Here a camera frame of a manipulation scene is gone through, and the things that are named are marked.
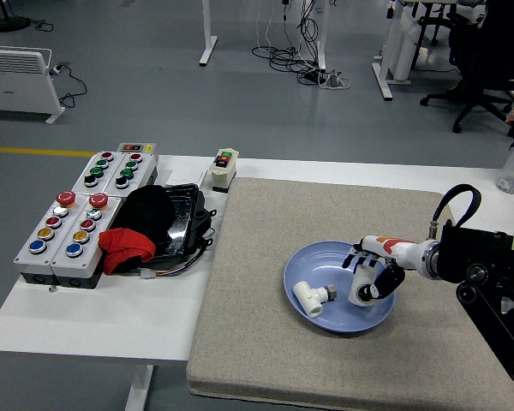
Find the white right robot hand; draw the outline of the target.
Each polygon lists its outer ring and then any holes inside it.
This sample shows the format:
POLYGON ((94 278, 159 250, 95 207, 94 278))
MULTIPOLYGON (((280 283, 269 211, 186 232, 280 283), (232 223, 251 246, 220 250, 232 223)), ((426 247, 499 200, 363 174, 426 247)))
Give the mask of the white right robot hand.
POLYGON ((405 271, 414 270, 432 279, 427 268, 427 247, 399 238, 368 235, 350 249, 342 267, 354 267, 348 301, 359 307, 385 299, 404 281, 405 271))

